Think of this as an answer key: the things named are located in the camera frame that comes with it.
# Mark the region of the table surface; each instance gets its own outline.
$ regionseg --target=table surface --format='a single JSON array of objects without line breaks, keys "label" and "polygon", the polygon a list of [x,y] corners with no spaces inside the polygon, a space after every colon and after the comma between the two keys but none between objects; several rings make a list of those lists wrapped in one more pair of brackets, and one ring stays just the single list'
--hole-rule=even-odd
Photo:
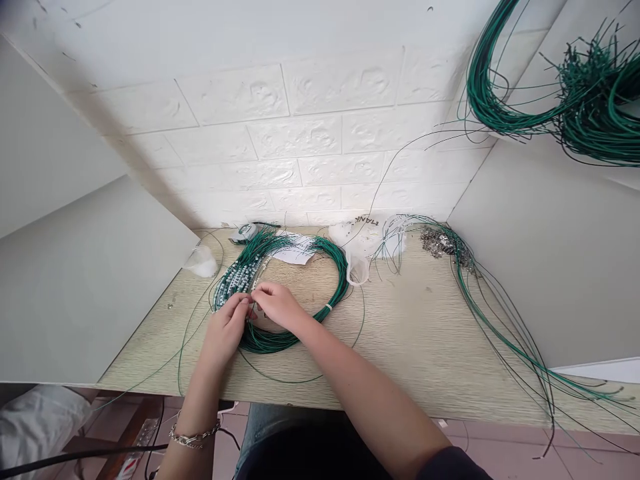
[{"label": "table surface", "polygon": [[[327,231],[302,227],[289,230],[308,235]],[[219,278],[241,247],[228,241],[231,229],[212,232],[197,233],[216,260],[222,260]],[[422,250],[419,235],[410,233],[400,275],[394,275],[384,260],[376,265],[371,268],[369,282],[362,288],[350,288],[348,296],[326,318],[324,325],[330,331],[349,345],[355,342],[356,351],[400,384],[432,417],[549,426],[542,408],[516,384],[482,334],[455,284],[450,259],[433,258]],[[302,306],[314,313],[335,291],[337,269],[332,260],[319,254],[307,265],[272,259],[261,279],[287,285]],[[184,395],[209,318],[211,286],[210,279],[180,271],[97,387]],[[499,308],[495,299],[489,302],[494,309]],[[505,346],[497,347],[522,378],[541,391],[533,372]],[[233,360],[222,398],[340,408],[301,344],[270,355],[245,353],[245,357],[237,355]],[[625,404],[640,408],[640,385],[624,387],[619,398],[635,397]],[[617,388],[618,384],[612,383],[603,387],[608,391]],[[532,396],[542,404],[540,397]],[[634,433],[592,402],[558,392],[555,401],[560,410],[595,431]],[[636,415],[622,408],[607,408],[632,425],[639,423]],[[566,429],[583,429],[560,411],[557,419]]]}]

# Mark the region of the woman's right hand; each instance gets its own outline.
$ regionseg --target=woman's right hand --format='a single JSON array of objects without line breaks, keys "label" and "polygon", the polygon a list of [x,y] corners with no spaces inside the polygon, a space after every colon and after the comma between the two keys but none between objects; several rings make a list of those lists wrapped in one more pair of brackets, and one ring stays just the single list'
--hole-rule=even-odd
[{"label": "woman's right hand", "polygon": [[279,283],[259,283],[251,292],[251,298],[268,318],[293,334],[296,326],[300,326],[308,319],[313,320],[300,306],[291,291]]}]

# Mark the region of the plastic bag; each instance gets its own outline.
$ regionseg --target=plastic bag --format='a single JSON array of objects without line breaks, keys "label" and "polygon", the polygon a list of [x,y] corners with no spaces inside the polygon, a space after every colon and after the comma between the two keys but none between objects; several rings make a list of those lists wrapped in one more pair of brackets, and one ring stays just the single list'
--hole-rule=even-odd
[{"label": "plastic bag", "polygon": [[[348,249],[345,250],[345,257],[347,258],[347,281],[354,287],[364,285],[369,280],[369,260]],[[355,274],[357,281],[351,279],[352,274]]]},{"label": "plastic bag", "polygon": [[404,235],[389,235],[380,249],[385,232],[389,230],[389,221],[385,218],[360,215],[354,220],[329,227],[332,242],[345,251],[347,281],[355,287],[369,279],[369,264],[374,254],[377,253],[380,258],[390,258],[398,256],[405,249]]},{"label": "plastic bag", "polygon": [[214,277],[218,271],[218,264],[213,258],[211,249],[206,245],[198,245],[191,252],[185,268],[202,278]]}]

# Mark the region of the white paper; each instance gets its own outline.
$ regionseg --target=white paper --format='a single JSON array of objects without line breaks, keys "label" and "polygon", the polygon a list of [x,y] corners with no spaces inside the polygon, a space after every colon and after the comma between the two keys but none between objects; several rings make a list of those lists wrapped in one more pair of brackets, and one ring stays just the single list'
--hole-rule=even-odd
[{"label": "white paper", "polygon": [[306,265],[309,259],[315,254],[313,250],[308,250],[313,239],[300,235],[299,233],[285,232],[284,230],[278,230],[277,235],[288,235],[294,244],[289,248],[280,250],[278,253],[272,255],[273,258],[282,260],[292,265]]}]

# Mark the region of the chain bracelet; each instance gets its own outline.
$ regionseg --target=chain bracelet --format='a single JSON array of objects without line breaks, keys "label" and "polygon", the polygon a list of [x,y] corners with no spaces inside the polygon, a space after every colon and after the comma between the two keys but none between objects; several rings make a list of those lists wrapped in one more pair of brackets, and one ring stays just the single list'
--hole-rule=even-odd
[{"label": "chain bracelet", "polygon": [[173,426],[171,427],[171,431],[169,432],[169,438],[171,440],[179,443],[180,445],[184,445],[185,447],[188,447],[188,448],[202,450],[202,443],[204,442],[204,440],[206,440],[208,437],[214,435],[218,430],[220,430],[220,419],[217,420],[217,422],[215,423],[215,427],[212,428],[211,430],[206,431],[204,433],[198,433],[197,435],[194,435],[192,437],[187,437],[185,435],[176,435],[175,426],[176,426],[176,423],[173,424]]}]

